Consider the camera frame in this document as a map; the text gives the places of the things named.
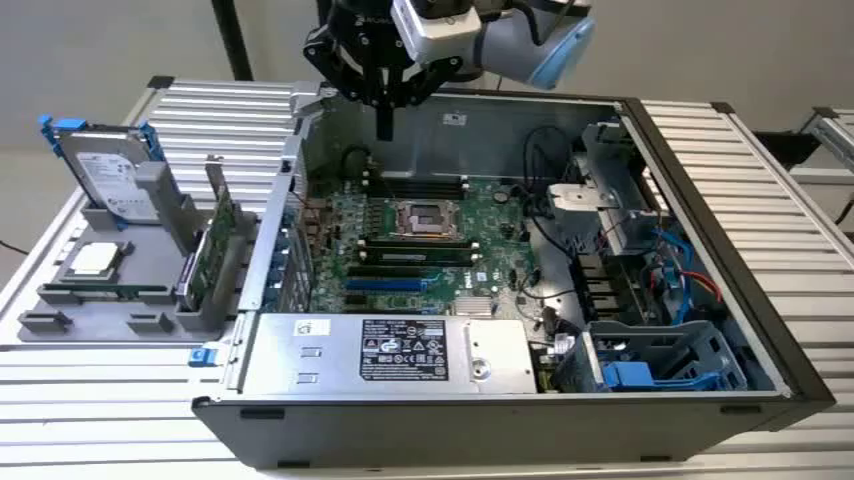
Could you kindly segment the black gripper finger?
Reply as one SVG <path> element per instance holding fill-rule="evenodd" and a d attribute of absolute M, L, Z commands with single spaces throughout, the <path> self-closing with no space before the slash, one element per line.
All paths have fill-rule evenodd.
<path fill-rule="evenodd" d="M 315 69 L 351 101 L 375 109 L 376 139 L 384 141 L 384 87 L 382 69 L 363 70 L 335 41 L 328 27 L 312 30 L 303 53 Z"/>
<path fill-rule="evenodd" d="M 388 70 L 388 80 L 384 93 L 384 140 L 394 139 L 394 112 L 399 108 L 419 105 L 439 89 L 462 67 L 459 56 L 439 59 L 427 64 L 427 67 L 415 73 L 407 80 L 403 79 L 402 67 Z"/>

